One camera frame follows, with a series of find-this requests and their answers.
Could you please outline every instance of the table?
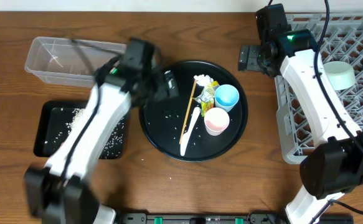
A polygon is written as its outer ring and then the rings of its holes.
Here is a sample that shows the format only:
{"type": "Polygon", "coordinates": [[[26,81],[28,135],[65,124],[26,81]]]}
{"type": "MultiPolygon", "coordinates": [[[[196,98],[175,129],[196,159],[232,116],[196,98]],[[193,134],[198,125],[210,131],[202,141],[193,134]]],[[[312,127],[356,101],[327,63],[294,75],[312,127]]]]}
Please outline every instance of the table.
{"type": "MultiPolygon", "coordinates": [[[[280,210],[301,187],[299,167],[283,161],[276,125],[274,80],[238,72],[240,46],[259,44],[250,13],[0,12],[0,223],[39,223],[29,216],[23,175],[44,165],[33,145],[42,105],[86,100],[89,89],[49,85],[25,72],[35,37],[126,42],[136,36],[160,46],[165,63],[202,59],[229,70],[247,96],[249,118],[239,142],[223,156],[192,163],[171,159],[145,138],[138,110],[131,111],[126,149],[100,161],[92,189],[124,212],[238,213],[280,210]]],[[[363,186],[343,202],[363,209],[363,186]]],[[[335,205],[329,212],[349,213],[335,205]]],[[[354,215],[356,223],[363,216],[354,215]]]]}

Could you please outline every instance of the wooden stick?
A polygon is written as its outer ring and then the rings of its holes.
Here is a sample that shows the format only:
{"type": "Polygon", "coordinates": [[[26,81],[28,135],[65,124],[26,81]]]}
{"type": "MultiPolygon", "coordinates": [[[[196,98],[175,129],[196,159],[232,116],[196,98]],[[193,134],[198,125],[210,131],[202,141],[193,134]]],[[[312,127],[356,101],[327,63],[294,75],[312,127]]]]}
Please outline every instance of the wooden stick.
{"type": "Polygon", "coordinates": [[[192,97],[194,96],[194,92],[195,92],[195,86],[196,86],[196,80],[194,81],[194,86],[192,87],[191,96],[189,97],[189,103],[188,103],[186,118],[184,118],[184,124],[182,125],[181,137],[180,137],[179,144],[181,144],[182,135],[184,134],[184,130],[186,128],[186,124],[187,124],[187,120],[188,120],[188,114],[189,114],[189,108],[191,107],[192,97]]]}

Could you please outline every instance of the blue cup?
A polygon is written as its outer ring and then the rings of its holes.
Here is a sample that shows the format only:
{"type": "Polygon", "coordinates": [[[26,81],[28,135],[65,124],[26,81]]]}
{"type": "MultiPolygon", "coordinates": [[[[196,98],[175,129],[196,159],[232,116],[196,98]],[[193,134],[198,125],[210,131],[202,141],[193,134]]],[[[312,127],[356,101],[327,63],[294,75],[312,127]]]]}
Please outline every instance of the blue cup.
{"type": "Polygon", "coordinates": [[[239,100],[239,92],[232,85],[221,85],[214,93],[214,103],[218,108],[229,112],[239,100]]]}

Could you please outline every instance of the black plate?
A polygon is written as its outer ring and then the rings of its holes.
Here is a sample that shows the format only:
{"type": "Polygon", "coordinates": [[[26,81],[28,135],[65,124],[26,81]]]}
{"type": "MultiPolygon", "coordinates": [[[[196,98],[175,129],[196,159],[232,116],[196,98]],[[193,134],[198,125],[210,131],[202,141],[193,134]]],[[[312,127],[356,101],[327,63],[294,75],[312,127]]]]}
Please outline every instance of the black plate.
{"type": "MultiPolygon", "coordinates": [[[[39,157],[50,157],[68,137],[75,109],[86,107],[86,101],[48,101],[43,105],[37,129],[33,153],[39,157]]],[[[117,124],[101,153],[100,159],[119,159],[126,137],[128,114],[117,124]]]]}
{"type": "MultiPolygon", "coordinates": [[[[182,161],[206,161],[226,153],[240,139],[248,120],[248,103],[237,79],[226,69],[205,61],[179,62],[166,68],[171,70],[177,81],[179,97],[150,103],[139,111],[139,120],[146,137],[154,147],[166,155],[182,161]],[[220,85],[230,84],[240,94],[239,102],[229,112],[230,125],[219,136],[211,136],[205,129],[203,117],[199,116],[188,142],[185,156],[180,155],[179,140],[182,124],[187,112],[189,97],[194,84],[194,75],[209,75],[220,85]]],[[[201,94],[203,87],[196,86],[194,97],[201,94]]],[[[199,104],[192,101],[192,111],[199,104]]]]}

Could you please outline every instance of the rectangular black tray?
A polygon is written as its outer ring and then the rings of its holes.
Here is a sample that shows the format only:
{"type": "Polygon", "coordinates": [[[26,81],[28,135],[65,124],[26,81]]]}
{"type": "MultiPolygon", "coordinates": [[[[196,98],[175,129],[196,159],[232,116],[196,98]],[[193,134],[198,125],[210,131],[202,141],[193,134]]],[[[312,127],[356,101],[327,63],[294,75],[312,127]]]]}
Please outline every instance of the rectangular black tray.
{"type": "MultiPolygon", "coordinates": [[[[38,157],[50,157],[68,137],[69,124],[77,109],[84,109],[86,101],[48,101],[43,105],[37,129],[33,153],[38,157]]],[[[126,139],[126,114],[114,128],[100,159],[118,159],[122,155],[126,139]]]]}

